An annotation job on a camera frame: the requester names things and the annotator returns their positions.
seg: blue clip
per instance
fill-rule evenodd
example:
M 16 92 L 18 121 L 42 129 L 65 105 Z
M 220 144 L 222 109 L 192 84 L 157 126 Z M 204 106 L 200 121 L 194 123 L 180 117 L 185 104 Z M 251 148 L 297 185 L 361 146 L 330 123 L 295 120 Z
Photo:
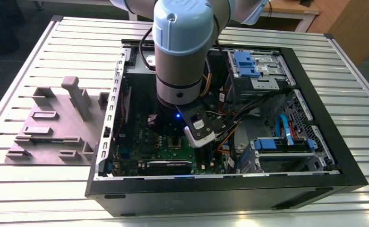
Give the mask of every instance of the blue clip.
M 271 150 L 277 149 L 277 146 L 273 139 L 258 139 L 254 141 L 254 148 L 255 150 Z
M 290 146 L 293 146 L 293 140 L 291 140 L 291 136 L 290 136 L 290 129 L 287 126 L 287 119 L 286 116 L 283 114 L 278 114 L 274 120 L 274 136 L 275 137 L 281 137 L 281 131 L 279 131 L 279 121 L 282 121 L 283 124 L 283 132 L 285 132 L 285 137 L 287 140 L 287 144 Z
M 315 149 L 315 142 L 311 139 L 307 139 L 306 142 L 307 142 L 309 150 L 313 152 Z
M 234 63 L 238 68 L 239 77 L 258 78 L 259 72 L 255 70 L 255 61 L 249 52 L 233 52 Z

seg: green circuit board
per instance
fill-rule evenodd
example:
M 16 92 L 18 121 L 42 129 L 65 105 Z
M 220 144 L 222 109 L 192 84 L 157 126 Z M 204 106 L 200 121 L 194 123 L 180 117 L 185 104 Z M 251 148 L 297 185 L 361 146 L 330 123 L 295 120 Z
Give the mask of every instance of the green circuit board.
M 222 165 L 220 165 L 221 162 L 216 162 L 213 151 L 209 151 L 210 162 L 206 165 L 197 163 L 196 151 L 198 150 L 189 146 L 185 137 L 178 138 L 178 142 L 174 145 L 170 137 L 157 135 L 146 128 L 145 116 L 137 115 L 132 143 L 129 146 L 117 146 L 116 157 L 118 159 L 113 162 L 114 174 L 121 176 L 137 175 L 137 162 L 140 160 L 189 161 L 192 162 L 193 174 L 220 173 Z

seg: motherboard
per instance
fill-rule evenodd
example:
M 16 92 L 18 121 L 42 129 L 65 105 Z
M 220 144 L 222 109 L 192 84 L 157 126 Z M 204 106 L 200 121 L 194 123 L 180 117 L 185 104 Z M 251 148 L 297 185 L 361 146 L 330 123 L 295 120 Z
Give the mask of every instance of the motherboard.
M 129 145 L 118 144 L 113 155 L 116 176 L 220 174 L 224 157 L 213 147 L 192 148 L 186 137 L 160 136 L 146 127 L 144 114 L 134 118 Z

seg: orange wire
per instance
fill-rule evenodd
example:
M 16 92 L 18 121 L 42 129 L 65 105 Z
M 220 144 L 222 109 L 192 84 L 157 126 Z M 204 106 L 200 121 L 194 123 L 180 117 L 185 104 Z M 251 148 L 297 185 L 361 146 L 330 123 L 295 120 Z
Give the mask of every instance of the orange wire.
M 237 128 L 237 125 L 236 125 L 236 127 L 232 129 L 232 131 L 230 131 L 230 133 L 226 135 L 226 137 L 224 138 L 224 140 L 222 140 L 220 146 L 218 146 L 217 149 L 216 149 L 217 152 L 229 154 L 228 151 L 221 150 L 221 147 L 222 147 L 224 143 L 226 142 L 226 140 L 229 139 L 230 135 L 234 133 L 236 128 Z

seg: light blue robot joint cap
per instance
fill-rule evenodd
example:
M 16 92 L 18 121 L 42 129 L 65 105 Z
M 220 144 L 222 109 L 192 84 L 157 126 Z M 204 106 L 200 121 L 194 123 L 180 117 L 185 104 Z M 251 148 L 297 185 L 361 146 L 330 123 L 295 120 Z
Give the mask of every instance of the light blue robot joint cap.
M 209 42 L 214 30 L 208 0 L 158 0 L 153 13 L 153 41 L 162 52 L 182 56 Z

